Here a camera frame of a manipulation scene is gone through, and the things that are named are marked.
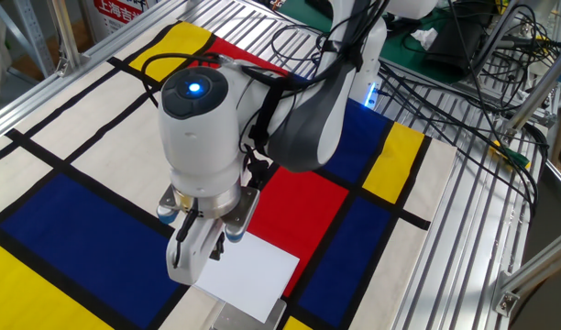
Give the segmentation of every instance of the yellow square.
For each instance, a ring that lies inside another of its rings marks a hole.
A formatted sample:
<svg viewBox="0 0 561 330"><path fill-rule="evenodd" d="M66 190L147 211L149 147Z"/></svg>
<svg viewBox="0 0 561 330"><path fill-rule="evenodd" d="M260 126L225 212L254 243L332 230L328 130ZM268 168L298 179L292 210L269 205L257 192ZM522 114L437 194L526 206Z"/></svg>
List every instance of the yellow square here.
<svg viewBox="0 0 561 330"><path fill-rule="evenodd" d="M282 329L283 330L313 330L312 328L310 328L305 324L302 324L301 321L297 320L292 316L289 316L289 320L287 320L287 324L285 324Z"/></svg>
<svg viewBox="0 0 561 330"><path fill-rule="evenodd" d="M111 329L0 247L0 329Z"/></svg>
<svg viewBox="0 0 561 330"><path fill-rule="evenodd" d="M382 152L362 187L383 200L396 204L423 140L423 134L394 123Z"/></svg>

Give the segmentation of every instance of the red square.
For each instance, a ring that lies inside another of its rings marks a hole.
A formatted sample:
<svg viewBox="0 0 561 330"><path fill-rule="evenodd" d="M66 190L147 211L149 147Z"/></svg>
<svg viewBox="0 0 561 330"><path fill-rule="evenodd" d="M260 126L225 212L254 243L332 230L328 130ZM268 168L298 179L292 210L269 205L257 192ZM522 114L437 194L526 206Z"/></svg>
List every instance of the red square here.
<svg viewBox="0 0 561 330"><path fill-rule="evenodd" d="M299 258L284 294L289 296L347 190L313 172L277 170L260 195L248 232Z"/></svg>

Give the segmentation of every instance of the wire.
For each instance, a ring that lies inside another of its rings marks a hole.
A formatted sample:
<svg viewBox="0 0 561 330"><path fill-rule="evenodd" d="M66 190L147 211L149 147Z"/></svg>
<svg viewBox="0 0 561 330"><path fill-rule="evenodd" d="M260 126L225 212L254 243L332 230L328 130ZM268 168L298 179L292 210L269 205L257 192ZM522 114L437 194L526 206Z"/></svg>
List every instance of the wire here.
<svg viewBox="0 0 561 330"><path fill-rule="evenodd" d="M397 78L395 77L396 74L390 74L391 77L395 78L395 80L397 80ZM447 125L450 126L455 126L455 127L459 127L460 129L465 129L467 131L472 131L473 129L476 129L473 126L467 126L464 123L461 122L451 122L451 121L443 121L443 120L434 120L433 118L428 118L427 116L425 116L423 113L421 113L421 111L415 107L414 105L411 104L411 102L409 101L409 97L406 95L403 95L401 93L401 91L399 91L397 88L394 87L394 85L388 81L388 79L386 77L384 77L382 74L379 73L379 76L383 79L383 81L388 84L390 86L390 88L400 96L400 98L402 99L402 102L398 101L396 98L394 99L395 102L397 102L398 104L400 104L401 106L405 106L408 105L415 113L416 116L419 116L420 119L424 120L428 125L430 125L438 134L440 137L442 137L447 143L449 143L452 146L455 146L455 143L449 138L447 137L444 132L439 129L437 126L434 125L433 122L442 122L445 123ZM457 148L457 152L459 152L460 154L462 154L464 157L466 157L468 160L474 162L475 164L477 164L482 170L484 170L485 172L487 172L488 174L492 175L495 179L499 180L500 182L506 184L510 189L513 189L516 193L518 193L524 200L527 200L527 196L525 195L525 193L521 192L520 189L518 189L517 187L515 187L514 185L512 185L510 182L506 181L505 179L501 178L497 173L493 172L492 170L489 170L488 168L482 166L482 164L477 161L476 159L474 159L473 157L471 157L466 151L462 150L461 148Z"/></svg>
<svg viewBox="0 0 561 330"><path fill-rule="evenodd" d="M458 36L460 39L460 44L462 45L462 50L464 52L464 56L466 58L466 61L469 63L470 62L470 57L468 56L468 50L466 47L466 43L464 41L464 37L462 36L462 32L460 29L460 24L459 21L457 19L456 16L456 10L455 8L452 6L452 0L447 0L447 3L450 5L451 10L452 10L452 14L454 15L454 21L456 22L456 27L457 27L457 32L458 32ZM532 15L532 19L533 22L535 21L535 12L531 9L531 15ZM486 120L489 122L489 126L490 128L493 129L492 134L494 135L494 138L496 138L496 140L498 141L498 143L500 144L500 148L495 148L501 155L503 155L511 164L511 166L517 171L517 174L519 174L519 177L523 183L523 185L525 187L528 187L527 185L527 181L524 179L523 175L525 175L527 177L527 179L529 180L529 183L531 184L531 186L533 187L533 199L531 196L531 193L529 192L529 189L527 188L525 191L527 192L527 201L530 203L530 212L531 212L531 218L533 219L534 215L535 215L535 208L537 206L537 185L535 183L535 179L533 178L533 176L531 175L531 173L529 173L529 171L527 171L521 164L516 164L515 161L512 159L512 156L509 155L506 152L505 147L502 145L502 140L499 137L499 135L497 134L497 132L494 130L494 124L492 123L492 120L490 119L490 116L487 112L486 106L485 106L485 102L484 102L484 98L482 97L482 91L480 90L480 85L479 85L479 80L478 77L476 76L476 73L474 72L474 68L472 68L472 66L469 64L468 68L470 70L470 74L472 76L472 79L474 80L474 85L476 87L476 91L478 94L478 99L480 100L481 104L482 104L482 114L484 114Z"/></svg>

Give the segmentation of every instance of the green mat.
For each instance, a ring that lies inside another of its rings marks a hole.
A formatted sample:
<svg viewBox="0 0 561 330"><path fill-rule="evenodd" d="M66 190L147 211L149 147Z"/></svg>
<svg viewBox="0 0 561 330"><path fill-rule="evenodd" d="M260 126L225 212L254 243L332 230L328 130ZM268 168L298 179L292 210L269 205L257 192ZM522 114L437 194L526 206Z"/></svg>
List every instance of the green mat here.
<svg viewBox="0 0 561 330"><path fill-rule="evenodd" d="M279 12L323 32L329 32L332 28L332 20L307 5L305 0L287 0L279 8Z"/></svg>
<svg viewBox="0 0 561 330"><path fill-rule="evenodd" d="M301 21L310 27L318 28L325 32L329 31L332 26L331 19L323 16L313 7L307 5L305 0L287 0L279 9L279 12ZM423 24L419 29L428 30L430 28L435 28L435 30L439 31L446 24L448 15L447 12L436 9L430 16L421 20ZM461 75L444 71L434 65L424 63L423 59L425 54L414 52L403 47L402 39L406 34L405 32L397 37L389 38L385 42L380 56L385 60L397 63L414 72L437 80L440 83L456 83L463 78ZM411 37L406 39L406 45L414 50L423 49L419 41Z"/></svg>

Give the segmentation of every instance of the white paper sheet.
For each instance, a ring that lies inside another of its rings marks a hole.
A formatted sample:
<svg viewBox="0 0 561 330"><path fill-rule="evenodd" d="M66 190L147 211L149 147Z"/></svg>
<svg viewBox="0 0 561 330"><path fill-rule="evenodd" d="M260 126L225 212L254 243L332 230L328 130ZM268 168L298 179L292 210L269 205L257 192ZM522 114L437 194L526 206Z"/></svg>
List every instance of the white paper sheet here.
<svg viewBox="0 0 561 330"><path fill-rule="evenodd" d="M224 251L220 261L207 262L195 286L265 323L299 259L250 233L226 241Z"/></svg>

